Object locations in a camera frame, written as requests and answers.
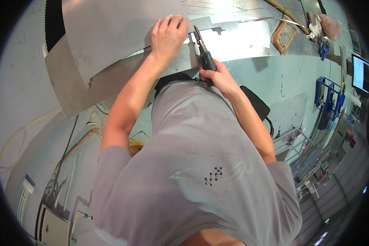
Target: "forearm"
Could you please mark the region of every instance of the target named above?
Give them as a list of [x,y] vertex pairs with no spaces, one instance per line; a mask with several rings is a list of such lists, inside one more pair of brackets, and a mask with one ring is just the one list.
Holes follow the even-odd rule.
[[115,134],[125,135],[127,140],[122,145],[129,148],[128,135],[138,119],[153,83],[163,70],[164,64],[158,62],[153,55],[149,55],[123,87],[107,117],[101,145],[102,150],[106,147],[105,145],[111,145],[107,139]]
[[264,162],[266,164],[275,162],[272,138],[245,93],[238,88],[238,91],[229,96],[228,100],[231,102],[239,124]]

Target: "left hand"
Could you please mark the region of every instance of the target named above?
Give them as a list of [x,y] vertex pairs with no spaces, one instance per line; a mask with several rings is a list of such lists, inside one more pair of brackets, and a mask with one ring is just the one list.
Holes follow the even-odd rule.
[[151,46],[153,56],[164,68],[179,54],[183,42],[187,39],[186,29],[189,22],[182,15],[167,16],[158,20],[152,29]]

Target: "white cloth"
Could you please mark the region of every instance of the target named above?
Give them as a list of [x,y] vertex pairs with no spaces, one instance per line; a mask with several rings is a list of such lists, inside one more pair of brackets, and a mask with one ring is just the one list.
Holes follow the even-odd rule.
[[306,35],[307,39],[317,37],[321,33],[321,19],[318,15],[315,15],[315,25],[309,24],[310,34]]

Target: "curved metal sheet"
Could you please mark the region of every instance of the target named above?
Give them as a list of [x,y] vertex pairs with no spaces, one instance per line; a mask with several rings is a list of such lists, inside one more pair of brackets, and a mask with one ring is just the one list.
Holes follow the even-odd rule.
[[186,11],[179,0],[63,0],[71,53],[87,86],[91,77],[120,59],[150,46],[159,18]]

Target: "computer monitor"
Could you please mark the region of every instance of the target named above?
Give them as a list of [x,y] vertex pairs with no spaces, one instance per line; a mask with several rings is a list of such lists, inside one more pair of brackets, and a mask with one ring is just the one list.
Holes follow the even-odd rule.
[[369,63],[356,55],[353,57],[353,87],[369,93]]

